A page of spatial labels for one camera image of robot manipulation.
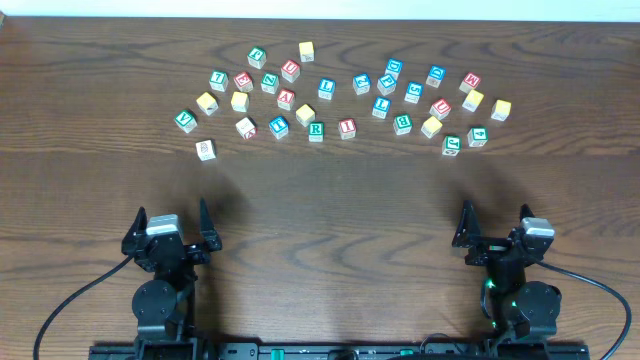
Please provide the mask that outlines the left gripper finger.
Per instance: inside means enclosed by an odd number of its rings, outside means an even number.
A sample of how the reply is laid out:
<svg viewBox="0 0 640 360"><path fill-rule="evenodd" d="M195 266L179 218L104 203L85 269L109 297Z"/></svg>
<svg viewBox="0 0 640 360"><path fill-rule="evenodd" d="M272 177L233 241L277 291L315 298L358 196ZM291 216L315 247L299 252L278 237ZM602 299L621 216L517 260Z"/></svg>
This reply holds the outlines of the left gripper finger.
<svg viewBox="0 0 640 360"><path fill-rule="evenodd" d="M147 227L147 215L144 207L140 207L129 230L121 242L121 252L126 256L132 256L136 249L138 240L144 237Z"/></svg>
<svg viewBox="0 0 640 360"><path fill-rule="evenodd" d="M204 239L204 243L209 252L220 251L222 249L222 241L209 214L207 204L203 198L200 199L199 206L200 233Z"/></svg>

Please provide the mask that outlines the yellow O block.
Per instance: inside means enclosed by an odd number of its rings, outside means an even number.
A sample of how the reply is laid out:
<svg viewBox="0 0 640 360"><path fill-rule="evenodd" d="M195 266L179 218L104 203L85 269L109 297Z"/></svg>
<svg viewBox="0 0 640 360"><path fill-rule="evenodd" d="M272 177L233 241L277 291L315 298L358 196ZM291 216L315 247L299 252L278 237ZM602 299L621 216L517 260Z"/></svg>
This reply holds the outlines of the yellow O block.
<svg viewBox="0 0 640 360"><path fill-rule="evenodd" d="M435 116L431 116L423 122L420 131L427 138L431 139L440 132L442 127L443 127L442 122L438 120Z"/></svg>

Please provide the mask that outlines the yellow C block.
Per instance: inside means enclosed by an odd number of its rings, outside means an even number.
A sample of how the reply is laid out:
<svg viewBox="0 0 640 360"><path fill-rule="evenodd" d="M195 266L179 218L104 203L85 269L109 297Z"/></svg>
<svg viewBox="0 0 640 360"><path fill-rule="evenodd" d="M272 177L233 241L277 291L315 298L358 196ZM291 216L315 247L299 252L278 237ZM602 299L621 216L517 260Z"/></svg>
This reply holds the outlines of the yellow C block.
<svg viewBox="0 0 640 360"><path fill-rule="evenodd" d="M234 92L231 98L231 106L236 112L246 113L249 108L249 95L244 92Z"/></svg>

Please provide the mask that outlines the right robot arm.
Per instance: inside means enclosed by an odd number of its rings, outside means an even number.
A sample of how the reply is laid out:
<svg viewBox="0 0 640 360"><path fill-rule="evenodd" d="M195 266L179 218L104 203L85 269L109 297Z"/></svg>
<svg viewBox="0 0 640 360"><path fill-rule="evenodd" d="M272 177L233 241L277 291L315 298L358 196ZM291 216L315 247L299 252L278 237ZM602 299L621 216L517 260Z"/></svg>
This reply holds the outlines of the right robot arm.
<svg viewBox="0 0 640 360"><path fill-rule="evenodd" d="M525 274L527 267L544 258L555 230L526 204L521 206L519 220L506 237L485 236L472 202L465 200L452 239L454 248L468 250L467 265L486 269L481 307L492 321L495 335L483 342L483 354L495 358L517 356L514 348L518 345L544 348L547 338L557 333L560 290L541 281L529 281Z"/></svg>

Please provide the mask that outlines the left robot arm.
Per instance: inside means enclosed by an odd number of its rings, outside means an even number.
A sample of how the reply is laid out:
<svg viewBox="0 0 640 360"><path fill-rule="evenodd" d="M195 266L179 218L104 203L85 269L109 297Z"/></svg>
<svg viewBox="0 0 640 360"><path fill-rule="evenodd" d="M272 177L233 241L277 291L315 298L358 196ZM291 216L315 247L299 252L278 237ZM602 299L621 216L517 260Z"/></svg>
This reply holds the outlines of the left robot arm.
<svg viewBox="0 0 640 360"><path fill-rule="evenodd" d="M141 285L132 299L137 318L133 357L150 359L216 359L216 346L195 330L194 267L211 262L222 249L221 238L206 202L200 201L203 240L186 245L177 215L148 218L138 210L122 240L121 251L153 279Z"/></svg>

